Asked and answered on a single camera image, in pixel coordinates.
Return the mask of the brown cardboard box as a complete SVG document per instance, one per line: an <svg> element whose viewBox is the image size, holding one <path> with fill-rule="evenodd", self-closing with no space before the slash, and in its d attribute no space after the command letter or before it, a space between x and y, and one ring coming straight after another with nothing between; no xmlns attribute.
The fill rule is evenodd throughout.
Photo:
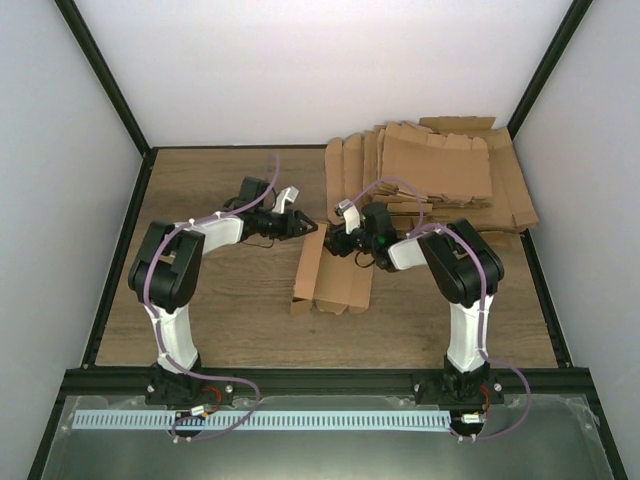
<svg viewBox="0 0 640 480"><path fill-rule="evenodd" d="M363 313L370 305L373 267L364 267L369 260L333 256L324 246L328 225L304 236L302 251L294 281L290 313L309 313L313 306L321 312L341 315Z"/></svg>

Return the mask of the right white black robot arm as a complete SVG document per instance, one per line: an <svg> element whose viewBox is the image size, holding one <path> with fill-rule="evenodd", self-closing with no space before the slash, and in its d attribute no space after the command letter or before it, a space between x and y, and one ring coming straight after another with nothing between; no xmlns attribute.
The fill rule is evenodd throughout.
<svg viewBox="0 0 640 480"><path fill-rule="evenodd" d="M489 310L504 278L504 266L468 220L428 224L401 237L382 202L359 209L350 200L335 207L342 219L329 227L325 248L334 256L365 254L381 270L396 273L427 266L450 306L450 341L444 357L443 390L458 403L472 399L488 379Z"/></svg>

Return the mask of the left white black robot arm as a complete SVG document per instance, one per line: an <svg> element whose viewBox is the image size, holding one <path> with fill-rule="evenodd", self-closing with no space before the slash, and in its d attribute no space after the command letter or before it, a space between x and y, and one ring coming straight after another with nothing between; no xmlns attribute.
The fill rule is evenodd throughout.
<svg viewBox="0 0 640 480"><path fill-rule="evenodd" d="M273 188L273 182L246 177L221 210L185 222L154 220L143 237L128 286L152 322L157 364L173 374L168 388L181 403L194 403L204 392L205 381L194 372L200 356L189 318L203 256L254 235L286 241L318 230L316 222L291 207L299 195L293 186L276 193L274 204L267 206Z"/></svg>

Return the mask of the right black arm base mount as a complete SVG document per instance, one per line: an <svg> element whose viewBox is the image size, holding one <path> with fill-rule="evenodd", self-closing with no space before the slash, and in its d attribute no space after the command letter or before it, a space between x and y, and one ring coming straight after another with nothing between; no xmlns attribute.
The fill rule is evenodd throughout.
<svg viewBox="0 0 640 480"><path fill-rule="evenodd" d="M494 388L498 377L491 371L458 374L444 370L420 370L411 375L414 399L420 405L441 408L480 407L504 403L504 395Z"/></svg>

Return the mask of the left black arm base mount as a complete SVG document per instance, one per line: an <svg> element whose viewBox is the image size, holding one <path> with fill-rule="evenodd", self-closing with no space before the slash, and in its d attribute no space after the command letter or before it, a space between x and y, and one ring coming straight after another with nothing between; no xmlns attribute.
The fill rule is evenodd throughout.
<svg viewBox="0 0 640 480"><path fill-rule="evenodd" d="M147 405L167 407L193 407L201 404L230 405L233 394L226 391L226 384L207 382L188 376L157 378L150 383L152 391L145 396Z"/></svg>

